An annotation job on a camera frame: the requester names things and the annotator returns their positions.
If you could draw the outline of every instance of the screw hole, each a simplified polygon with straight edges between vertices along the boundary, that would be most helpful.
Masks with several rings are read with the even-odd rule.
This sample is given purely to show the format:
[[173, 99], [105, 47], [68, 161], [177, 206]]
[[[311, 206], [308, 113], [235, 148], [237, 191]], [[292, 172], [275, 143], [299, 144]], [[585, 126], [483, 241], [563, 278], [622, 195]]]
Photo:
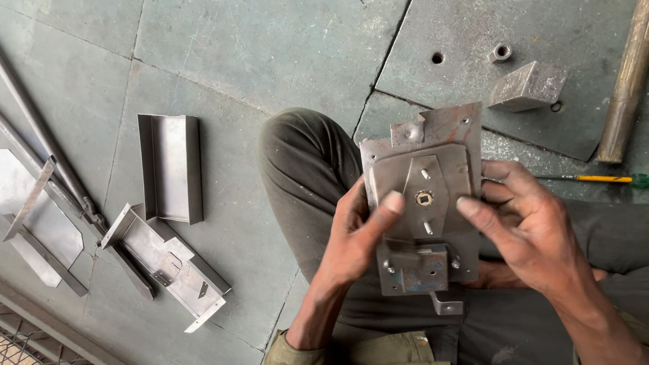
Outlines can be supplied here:
[[505, 57], [507, 54], [509, 54], [509, 47], [507, 47], [506, 45], [500, 46], [498, 47], [497, 53], [498, 56]]
[[440, 64], [444, 61], [444, 55], [442, 55], [440, 52], [435, 52], [433, 55], [433, 63], [434, 64]]
[[557, 101], [556, 103], [550, 105], [550, 110], [555, 113], [559, 112], [561, 108], [563, 108], [563, 104], [561, 103], [561, 101]]

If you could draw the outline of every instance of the hex nut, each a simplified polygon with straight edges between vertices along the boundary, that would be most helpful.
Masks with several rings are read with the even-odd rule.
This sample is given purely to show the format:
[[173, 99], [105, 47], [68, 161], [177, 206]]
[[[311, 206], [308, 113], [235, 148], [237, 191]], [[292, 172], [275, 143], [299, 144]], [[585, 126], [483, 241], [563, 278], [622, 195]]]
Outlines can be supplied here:
[[511, 56], [511, 46], [507, 43], [499, 43], [490, 53], [489, 61], [493, 64], [501, 64]]

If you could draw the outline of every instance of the metal pipe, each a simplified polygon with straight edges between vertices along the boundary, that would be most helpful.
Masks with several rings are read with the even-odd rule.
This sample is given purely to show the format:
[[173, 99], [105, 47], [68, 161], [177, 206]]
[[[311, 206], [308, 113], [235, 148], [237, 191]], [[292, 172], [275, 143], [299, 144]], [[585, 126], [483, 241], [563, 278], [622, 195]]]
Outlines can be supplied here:
[[[44, 163], [41, 161], [40, 157], [38, 157], [31, 147], [29, 147], [27, 142], [18, 134], [18, 132], [16, 132], [2, 114], [0, 114], [0, 132], [2, 132], [6, 139], [14, 145], [16, 151], [23, 155], [32, 169], [40, 171], [43, 168]], [[76, 217], [81, 218], [83, 216], [84, 211], [79, 202], [77, 202], [65, 185], [61, 184], [55, 175], [50, 176], [47, 186], [51, 189], [54, 195], [63, 201]]]
[[638, 0], [595, 161], [619, 164], [633, 127], [649, 65], [649, 0]]
[[34, 132], [43, 144], [47, 154], [54, 156], [56, 166], [63, 178], [63, 181], [67, 184], [67, 187], [70, 189], [70, 192], [73, 194], [75, 199], [77, 199], [79, 204], [83, 207], [85, 204], [84, 198], [89, 196], [88, 192], [83, 184], [81, 184], [81, 181], [72, 169], [66, 156], [63, 154], [63, 151], [54, 140], [54, 136], [43, 121], [34, 101], [29, 97], [29, 95], [27, 95], [25, 87], [20, 83], [18, 76], [9, 64], [9, 61], [2, 49], [0, 49], [0, 77], [5, 81], [11, 95], [13, 95], [18, 106], [27, 118], [27, 121], [34, 129]]

